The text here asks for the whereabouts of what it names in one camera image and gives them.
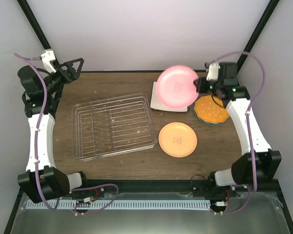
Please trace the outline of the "orange dotted scalloped plate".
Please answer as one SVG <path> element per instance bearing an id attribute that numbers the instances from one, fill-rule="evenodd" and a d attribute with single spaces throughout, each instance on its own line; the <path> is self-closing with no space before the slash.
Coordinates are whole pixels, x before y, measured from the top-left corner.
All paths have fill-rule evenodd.
<path id="1" fill-rule="evenodd" d="M 211 95 L 202 96 L 195 102 L 194 113 L 200 121 L 208 125 L 222 124 L 230 117 L 222 101 Z"/>

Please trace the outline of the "pink round plate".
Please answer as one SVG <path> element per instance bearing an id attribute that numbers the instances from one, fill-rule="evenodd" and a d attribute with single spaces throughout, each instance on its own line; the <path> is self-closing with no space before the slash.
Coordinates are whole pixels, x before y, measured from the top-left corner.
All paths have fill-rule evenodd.
<path id="1" fill-rule="evenodd" d="M 193 83 L 197 79 L 197 73 L 190 67 L 171 66 L 158 77 L 156 95 L 161 103 L 171 109 L 189 107 L 199 96 Z"/>

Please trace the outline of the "plain white square plate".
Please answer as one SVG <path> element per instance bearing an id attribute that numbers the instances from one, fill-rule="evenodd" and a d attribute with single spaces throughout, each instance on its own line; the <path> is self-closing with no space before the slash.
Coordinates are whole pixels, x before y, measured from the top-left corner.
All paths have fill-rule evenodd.
<path id="1" fill-rule="evenodd" d="M 151 101 L 150 101 L 150 107 L 151 108 L 158 108 L 158 109 L 164 109 L 164 108 L 169 108 L 165 106 L 157 97 L 156 94 L 156 81 L 153 82 L 153 87 L 152 87 L 152 94 L 151 94 Z"/>

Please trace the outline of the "light orange round plate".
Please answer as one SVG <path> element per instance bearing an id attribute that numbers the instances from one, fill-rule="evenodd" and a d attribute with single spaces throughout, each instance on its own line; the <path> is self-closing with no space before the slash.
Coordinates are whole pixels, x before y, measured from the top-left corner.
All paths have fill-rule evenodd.
<path id="1" fill-rule="evenodd" d="M 197 146 L 196 133 L 181 122 L 165 125 L 159 132 L 158 141 L 166 154 L 177 158 L 189 156 Z"/>

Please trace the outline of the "floral square plate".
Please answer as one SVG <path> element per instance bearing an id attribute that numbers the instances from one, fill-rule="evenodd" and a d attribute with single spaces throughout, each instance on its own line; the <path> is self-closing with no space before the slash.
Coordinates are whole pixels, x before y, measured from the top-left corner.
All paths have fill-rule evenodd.
<path id="1" fill-rule="evenodd" d="M 175 113 L 186 113 L 189 111 L 189 108 L 183 108 L 183 109 L 171 109 L 171 108 L 164 108 L 164 109 L 158 109 L 158 108 L 151 108 L 154 111 L 162 111 L 162 112 L 175 112 Z"/>

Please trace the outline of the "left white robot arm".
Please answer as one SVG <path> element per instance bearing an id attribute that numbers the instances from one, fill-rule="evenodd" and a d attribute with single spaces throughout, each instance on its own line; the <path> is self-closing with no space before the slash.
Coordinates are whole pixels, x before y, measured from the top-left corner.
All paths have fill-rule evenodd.
<path id="1" fill-rule="evenodd" d="M 22 100 L 30 126 L 30 153 L 25 173 L 18 175 L 20 188 L 34 203 L 68 195 L 86 196 L 90 185 L 84 172 L 65 174 L 56 168 L 53 157 L 53 129 L 63 87 L 80 77 L 83 58 L 51 69 L 28 63 L 17 75 L 24 88 Z"/>

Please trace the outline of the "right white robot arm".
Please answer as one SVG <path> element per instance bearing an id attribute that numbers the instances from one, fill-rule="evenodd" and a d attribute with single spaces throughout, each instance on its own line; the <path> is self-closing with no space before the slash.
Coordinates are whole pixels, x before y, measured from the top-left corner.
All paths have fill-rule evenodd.
<path id="1" fill-rule="evenodd" d="M 242 155 L 229 169 L 209 175 L 208 193 L 219 196 L 225 186 L 249 184 L 257 189 L 259 183 L 272 181 L 281 162 L 281 154 L 274 151 L 264 138 L 251 107 L 251 97 L 241 86 L 234 62 L 205 64 L 207 77 L 198 78 L 194 85 L 200 93 L 210 93 L 221 100 L 237 131 Z"/>

